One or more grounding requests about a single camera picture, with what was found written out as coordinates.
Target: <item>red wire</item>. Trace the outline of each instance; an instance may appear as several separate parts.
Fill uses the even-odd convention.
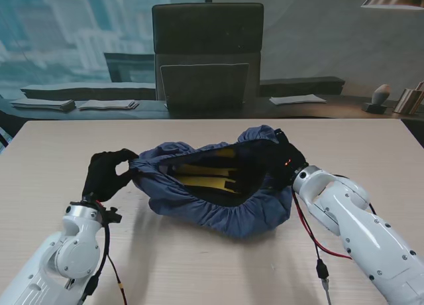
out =
[[[335,256],[335,257],[342,257],[342,258],[345,258],[345,259],[352,259],[351,257],[348,257],[347,255],[343,255],[343,254],[338,254],[338,253],[335,253],[335,252],[332,252],[332,251],[330,251],[330,250],[328,250],[328,249],[326,249],[324,246],[322,246],[322,244],[320,244],[320,242],[318,242],[318,240],[313,236],[313,234],[311,233],[311,232],[309,232],[309,230],[308,230],[308,228],[307,228],[307,226],[306,226],[306,224],[305,224],[305,220],[304,220],[304,218],[305,218],[305,216],[304,216],[304,214],[303,214],[303,212],[302,212],[302,210],[301,210],[301,208],[300,208],[300,206],[299,206],[299,202],[297,202],[297,200],[294,200],[294,202],[295,202],[295,204],[296,204],[296,209],[297,209],[297,214],[299,214],[299,218],[300,218],[300,222],[302,222],[302,225],[303,225],[303,227],[305,228],[305,230],[306,230],[306,232],[307,232],[307,234],[309,234],[309,236],[310,236],[310,238],[312,239],[312,241],[321,249],[321,250],[323,250],[324,252],[326,252],[326,253],[328,253],[328,254],[330,254],[330,255],[333,255],[333,256]]]

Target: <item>light wood tabletop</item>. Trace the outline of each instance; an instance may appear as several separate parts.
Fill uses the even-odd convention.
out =
[[[424,254],[424,150],[396,119],[37,121],[0,155],[0,292],[44,239],[61,230],[68,203],[81,198],[92,154],[141,153],[164,141],[234,142],[262,124],[281,128],[310,164],[361,184],[377,213]],[[295,209],[277,230],[240,241],[156,215],[132,183],[106,206],[123,215],[111,225],[111,257],[130,305],[327,303],[313,244]],[[307,218],[324,246],[344,253],[338,237]],[[97,237],[102,246],[102,231]],[[334,305],[385,304],[352,261],[322,258]],[[86,304],[122,303],[107,263]]]

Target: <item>desk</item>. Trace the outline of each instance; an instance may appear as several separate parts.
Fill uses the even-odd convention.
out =
[[[377,212],[424,254],[424,150],[401,121],[32,121],[0,155],[0,291],[45,237],[62,228],[68,202],[81,196],[93,153],[123,147],[142,152],[164,141],[194,147],[233,142],[246,128],[261,124],[280,127],[310,163],[363,185]],[[107,203],[123,214],[121,224],[111,225],[111,256],[129,304],[327,304],[316,277],[313,244],[295,209],[277,230],[235,241],[160,217],[147,202],[129,184]],[[308,219],[320,242],[343,252],[338,237]],[[98,237],[101,243],[103,234]],[[354,263],[322,258],[333,304],[385,304]],[[87,304],[122,304],[109,264]]]
[[[424,121],[424,113],[415,115],[400,115],[392,113],[388,108],[385,114],[371,114],[361,110],[362,104],[371,101],[369,97],[318,95],[326,99],[327,103],[303,103],[276,106],[269,101],[269,97],[258,97],[247,102],[242,109],[223,109],[218,111],[192,111],[184,113],[170,113],[164,101],[138,101],[136,109],[94,110],[80,111],[74,109],[68,113],[44,109],[14,108],[6,99],[0,99],[0,111],[15,117],[27,119],[231,119],[231,118],[288,118],[288,117],[322,117],[322,118],[397,118],[416,119]],[[82,105],[86,101],[76,101]],[[395,101],[387,101],[387,105],[394,106]]]

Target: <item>black cable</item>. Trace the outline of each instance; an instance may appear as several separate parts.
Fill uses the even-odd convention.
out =
[[[106,258],[109,254],[109,246],[111,244],[111,232],[109,231],[109,222],[105,213],[105,208],[99,202],[94,201],[94,204],[96,205],[97,210],[101,215],[102,225],[105,228],[105,247],[103,249],[103,257],[101,258],[99,269],[92,277],[90,277],[87,285],[85,286],[83,295],[81,297],[82,302],[85,301],[87,296],[93,295],[95,289],[97,288],[97,285],[99,284],[99,277],[103,267],[105,267]]]
[[[371,202],[370,202],[369,206],[370,206],[370,209],[371,209],[372,213],[375,214],[375,215],[377,215],[377,212],[374,209],[374,207],[372,206]]]
[[[99,269],[95,273],[95,276],[96,275],[100,276],[101,271],[103,270],[103,267],[105,267],[107,255],[109,254],[109,246],[111,244],[111,232],[109,230],[109,222],[107,220],[105,208],[99,202],[94,202],[94,203],[100,212],[101,221],[102,221],[103,227],[105,228],[105,247],[103,249],[103,257],[101,258]]]
[[[113,272],[115,272],[115,276],[117,277],[118,286],[119,286],[119,289],[121,290],[122,298],[124,299],[124,305],[128,305],[127,297],[125,296],[124,286],[122,285],[121,279],[119,278],[117,268],[115,267],[115,264],[113,263],[109,254],[107,255],[107,258],[111,262],[113,267]]]
[[[305,224],[306,224],[306,226],[307,226],[307,228],[308,228],[308,230],[311,234],[311,239],[313,241],[313,244],[315,245],[315,252],[317,253],[317,258],[320,259],[319,252],[318,252],[318,245],[315,242],[315,236],[313,235],[312,229],[309,226],[309,223],[307,222],[305,215],[303,214],[303,211],[300,208],[299,201],[296,198],[296,193],[294,192],[293,186],[291,187],[291,194],[293,196],[293,200],[294,200],[294,203],[296,204],[297,210],[301,214],[301,218],[304,220],[304,222],[305,222]]]

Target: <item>stack of papers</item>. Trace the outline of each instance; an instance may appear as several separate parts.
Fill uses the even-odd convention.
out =
[[[155,83],[134,83],[134,82],[115,82],[115,83],[79,83],[79,82],[71,82],[71,83],[62,83],[62,84],[44,84],[44,85],[28,85],[24,88],[21,88],[22,92],[27,91],[60,91],[60,90],[72,90],[73,92],[77,92],[76,90],[83,90],[84,92],[87,91],[87,89],[142,89],[142,88],[149,88],[149,89],[155,89],[156,84]]]
[[[133,99],[128,101],[96,101],[92,99],[78,108],[83,111],[87,109],[134,109],[137,106],[138,103]]]
[[[313,94],[302,96],[289,96],[289,97],[271,97],[270,101],[275,105],[283,104],[299,104],[299,103],[326,103],[325,99],[319,98]]]
[[[71,111],[75,108],[75,102],[72,99],[67,101],[48,101],[45,99],[22,98],[11,101],[11,104],[13,107],[53,109],[56,111]]]

